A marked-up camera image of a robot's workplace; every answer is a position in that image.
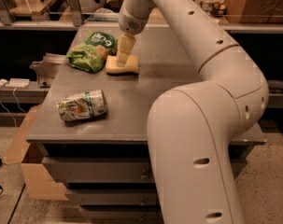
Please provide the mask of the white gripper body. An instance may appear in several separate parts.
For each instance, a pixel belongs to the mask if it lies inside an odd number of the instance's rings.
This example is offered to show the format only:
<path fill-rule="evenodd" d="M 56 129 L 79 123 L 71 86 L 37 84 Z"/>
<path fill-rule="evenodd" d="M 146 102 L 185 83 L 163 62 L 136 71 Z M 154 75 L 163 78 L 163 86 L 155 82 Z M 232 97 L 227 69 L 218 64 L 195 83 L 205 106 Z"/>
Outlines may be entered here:
<path fill-rule="evenodd" d="M 140 34 L 146 24 L 148 23 L 149 19 L 139 19 L 137 17 L 134 17 L 129 13 L 129 10 L 126 8 L 125 5 L 122 5 L 118 17 L 118 23 L 120 29 L 124 33 L 128 33 L 131 35 L 138 35 Z"/>

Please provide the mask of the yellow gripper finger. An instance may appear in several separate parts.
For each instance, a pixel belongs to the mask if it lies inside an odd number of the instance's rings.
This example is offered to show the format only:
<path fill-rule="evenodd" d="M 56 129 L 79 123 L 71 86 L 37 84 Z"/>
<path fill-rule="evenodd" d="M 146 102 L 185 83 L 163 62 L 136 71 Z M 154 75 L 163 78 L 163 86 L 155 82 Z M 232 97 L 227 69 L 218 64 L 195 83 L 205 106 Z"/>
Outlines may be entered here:
<path fill-rule="evenodd" d="M 117 58 L 121 63 L 126 63 L 128 57 L 131 54 L 131 51 L 134 47 L 135 38 L 133 35 L 128 33 L 122 34 L 118 41 L 118 50 L 117 50 Z"/>

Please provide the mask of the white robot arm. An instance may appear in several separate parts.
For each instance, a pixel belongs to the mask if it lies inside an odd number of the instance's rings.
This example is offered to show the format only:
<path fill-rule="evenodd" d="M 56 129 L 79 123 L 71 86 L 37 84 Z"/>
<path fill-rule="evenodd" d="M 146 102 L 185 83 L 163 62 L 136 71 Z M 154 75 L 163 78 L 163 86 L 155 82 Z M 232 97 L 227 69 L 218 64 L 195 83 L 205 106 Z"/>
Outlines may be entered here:
<path fill-rule="evenodd" d="M 158 8 L 199 82 L 150 108 L 148 146 L 164 224 L 246 224 L 228 145 L 261 118 L 269 88 L 244 49 L 192 0 L 124 0 L 123 32 L 140 34 Z"/>

